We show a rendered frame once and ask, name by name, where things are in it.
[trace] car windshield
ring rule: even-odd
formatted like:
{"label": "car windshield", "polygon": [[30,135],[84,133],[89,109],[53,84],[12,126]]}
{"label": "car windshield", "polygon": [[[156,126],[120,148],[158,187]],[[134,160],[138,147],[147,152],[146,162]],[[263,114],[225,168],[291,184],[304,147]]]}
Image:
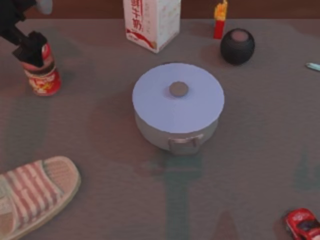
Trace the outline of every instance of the car windshield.
{"label": "car windshield", "polygon": [[300,222],[297,227],[305,232],[308,232],[311,229],[320,228],[320,223],[317,220],[306,220]]}

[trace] wooden floor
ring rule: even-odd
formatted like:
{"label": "wooden floor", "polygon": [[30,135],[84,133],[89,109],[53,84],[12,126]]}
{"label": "wooden floor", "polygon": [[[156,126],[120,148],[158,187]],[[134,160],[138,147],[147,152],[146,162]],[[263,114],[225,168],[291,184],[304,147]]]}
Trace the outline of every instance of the wooden floor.
{"label": "wooden floor", "polygon": [[[35,9],[31,9],[27,12],[27,16],[55,19],[123,18],[123,0],[53,1],[54,12],[51,15],[43,16]],[[219,2],[219,0],[182,0],[182,18],[212,18],[213,8]],[[320,0],[305,2],[301,0],[229,0],[228,18],[320,19]]]}

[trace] toy car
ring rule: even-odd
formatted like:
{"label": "toy car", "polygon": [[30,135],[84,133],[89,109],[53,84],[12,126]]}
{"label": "toy car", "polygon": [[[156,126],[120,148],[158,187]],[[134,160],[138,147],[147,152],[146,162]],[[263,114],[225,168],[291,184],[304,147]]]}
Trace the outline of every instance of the toy car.
{"label": "toy car", "polygon": [[286,230],[294,240],[320,240],[320,222],[308,209],[289,211],[283,220]]}

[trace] pot lid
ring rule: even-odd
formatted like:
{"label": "pot lid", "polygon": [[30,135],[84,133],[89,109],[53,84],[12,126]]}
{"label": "pot lid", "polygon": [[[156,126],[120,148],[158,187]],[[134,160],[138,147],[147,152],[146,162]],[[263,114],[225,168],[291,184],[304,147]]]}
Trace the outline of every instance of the pot lid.
{"label": "pot lid", "polygon": [[147,71],[136,82],[135,112],[148,125],[168,133],[191,133],[216,121],[224,91],[206,70],[185,63],[169,63]]}

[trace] pot handle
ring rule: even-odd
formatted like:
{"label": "pot handle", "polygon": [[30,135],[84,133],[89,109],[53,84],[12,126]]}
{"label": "pot handle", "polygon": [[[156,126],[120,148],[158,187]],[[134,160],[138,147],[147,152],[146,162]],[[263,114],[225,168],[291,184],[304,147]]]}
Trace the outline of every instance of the pot handle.
{"label": "pot handle", "polygon": [[203,134],[187,138],[169,138],[169,150],[174,155],[196,154],[200,148]]}

